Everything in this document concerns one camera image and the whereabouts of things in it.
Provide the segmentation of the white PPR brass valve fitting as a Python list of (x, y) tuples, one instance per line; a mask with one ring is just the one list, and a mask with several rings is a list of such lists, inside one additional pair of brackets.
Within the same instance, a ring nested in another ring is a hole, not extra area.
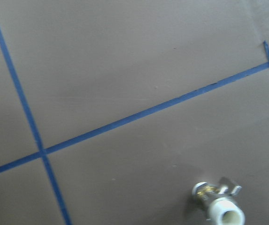
[(192, 188), (192, 197), (213, 225), (244, 225), (246, 218), (235, 201), (242, 187), (222, 177), (219, 184), (199, 182)]

